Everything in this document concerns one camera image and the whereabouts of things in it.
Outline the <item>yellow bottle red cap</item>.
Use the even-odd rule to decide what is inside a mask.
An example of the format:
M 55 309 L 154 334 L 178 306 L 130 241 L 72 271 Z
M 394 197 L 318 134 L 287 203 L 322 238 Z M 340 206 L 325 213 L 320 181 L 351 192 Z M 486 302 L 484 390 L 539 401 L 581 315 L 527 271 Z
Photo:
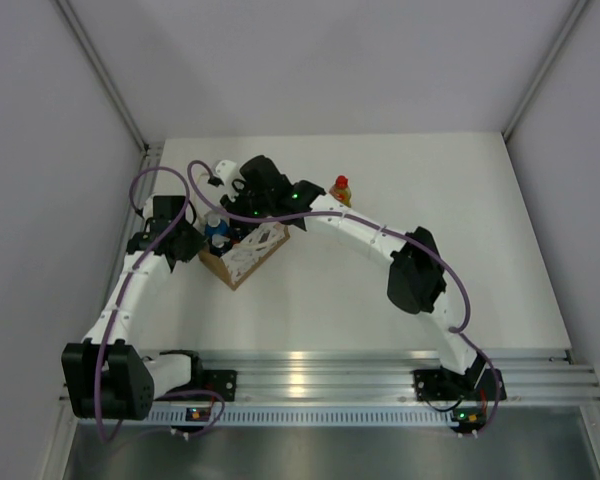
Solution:
M 329 189 L 329 193 L 340 203 L 351 207 L 352 193 L 349 187 L 349 179 L 344 175 L 339 175 Z

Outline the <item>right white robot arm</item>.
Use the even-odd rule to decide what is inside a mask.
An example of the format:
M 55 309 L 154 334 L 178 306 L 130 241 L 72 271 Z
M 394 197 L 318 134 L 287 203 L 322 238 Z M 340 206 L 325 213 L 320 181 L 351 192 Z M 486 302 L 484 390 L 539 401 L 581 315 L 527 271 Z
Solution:
M 280 223 L 330 235 L 386 268 L 389 301 L 419 321 L 438 353 L 439 367 L 413 374 L 419 400 L 505 399 L 501 372 L 465 334 L 471 317 L 467 289 L 429 230 L 400 233 L 380 225 L 308 180 L 291 182 L 263 155 L 242 166 L 221 161 L 212 171 L 226 189 L 224 214 L 235 223 Z

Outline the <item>large orange blue pump bottle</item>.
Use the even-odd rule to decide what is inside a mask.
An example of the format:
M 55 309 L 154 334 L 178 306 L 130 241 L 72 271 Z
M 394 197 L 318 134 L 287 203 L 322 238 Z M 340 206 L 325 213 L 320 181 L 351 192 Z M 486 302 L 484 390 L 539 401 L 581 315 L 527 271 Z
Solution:
M 208 239 L 212 239 L 214 235 L 229 237 L 229 225 L 217 213 L 212 211 L 205 214 L 204 234 Z

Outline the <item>jute canvas bag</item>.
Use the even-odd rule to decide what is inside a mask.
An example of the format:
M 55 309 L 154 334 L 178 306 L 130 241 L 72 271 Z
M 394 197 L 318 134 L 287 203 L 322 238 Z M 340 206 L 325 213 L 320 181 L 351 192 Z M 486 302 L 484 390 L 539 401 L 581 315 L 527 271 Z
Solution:
M 205 214 L 200 226 L 204 233 Z M 210 241 L 198 254 L 200 262 L 232 291 L 237 290 L 269 257 L 290 238 L 289 230 L 280 223 L 242 225 L 220 215 L 229 225 L 232 249 L 218 258 L 210 253 Z

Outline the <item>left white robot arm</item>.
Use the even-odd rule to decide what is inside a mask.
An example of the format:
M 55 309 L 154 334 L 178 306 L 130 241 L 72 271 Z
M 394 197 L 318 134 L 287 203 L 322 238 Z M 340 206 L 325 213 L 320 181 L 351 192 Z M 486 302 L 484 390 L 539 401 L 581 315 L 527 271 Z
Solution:
M 148 357 L 133 346 L 158 319 L 150 307 L 178 262 L 202 250 L 204 236 L 186 220 L 183 195 L 148 200 L 145 229 L 128 241 L 119 280 L 95 325 L 61 355 L 73 413 L 94 419 L 143 420 L 153 401 L 175 391 L 187 400 L 206 386 L 199 355 L 172 349 Z

